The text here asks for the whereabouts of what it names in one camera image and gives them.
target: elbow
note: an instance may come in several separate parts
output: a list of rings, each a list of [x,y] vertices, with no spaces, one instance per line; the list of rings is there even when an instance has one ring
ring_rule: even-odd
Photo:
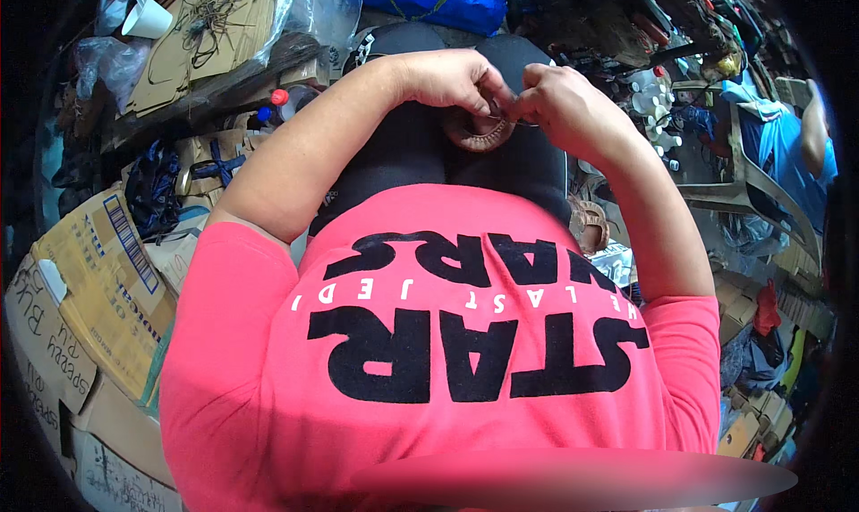
[[[823,158],[824,150],[818,148],[817,145],[810,141],[802,142],[802,160],[806,164],[806,169],[814,176],[814,179],[821,177],[823,173]]]

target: barcode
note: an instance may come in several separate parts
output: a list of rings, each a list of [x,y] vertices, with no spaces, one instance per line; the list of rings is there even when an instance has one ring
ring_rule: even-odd
[[[107,217],[113,225],[113,230],[116,232],[116,236],[119,237],[119,243],[122,244],[125,254],[132,261],[137,275],[144,282],[146,290],[150,294],[154,294],[158,287],[158,276],[152,270],[149,261],[146,260],[144,250],[137,243],[137,238],[134,237],[132,226],[129,225],[128,217],[125,216],[125,211],[122,209],[122,203],[116,195],[111,195],[105,199],[103,205],[105,206],[105,210],[107,210]]]

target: blue bottle cap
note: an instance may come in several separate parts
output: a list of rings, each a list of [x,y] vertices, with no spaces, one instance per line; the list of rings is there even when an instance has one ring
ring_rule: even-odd
[[[269,107],[261,107],[259,111],[257,111],[257,119],[259,119],[261,122],[266,122],[271,117],[272,110]]]

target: black pants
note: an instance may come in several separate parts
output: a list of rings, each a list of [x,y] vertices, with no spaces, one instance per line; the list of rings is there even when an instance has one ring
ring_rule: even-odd
[[[374,29],[370,54],[391,55],[445,48],[432,27],[399,23]],[[550,58],[528,40],[510,35],[487,38],[477,46],[517,94],[524,90],[522,70]],[[354,58],[349,56],[347,66]],[[317,235],[331,220],[372,195],[409,184],[473,185],[523,196],[570,222],[566,155],[540,128],[516,126],[510,139],[491,152],[477,154],[456,147],[442,131],[444,109],[405,102],[394,108],[332,187],[310,224]]]

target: hand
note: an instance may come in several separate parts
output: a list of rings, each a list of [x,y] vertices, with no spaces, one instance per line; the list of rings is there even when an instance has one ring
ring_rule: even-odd
[[[475,50],[416,51],[382,58],[395,64],[403,101],[490,115],[495,106],[503,111],[515,99],[498,69]]]
[[[539,124],[549,141],[570,155],[602,168],[622,162],[614,158],[628,153],[631,141],[641,143],[629,117],[573,68],[530,64],[522,82],[526,90],[509,119]]]

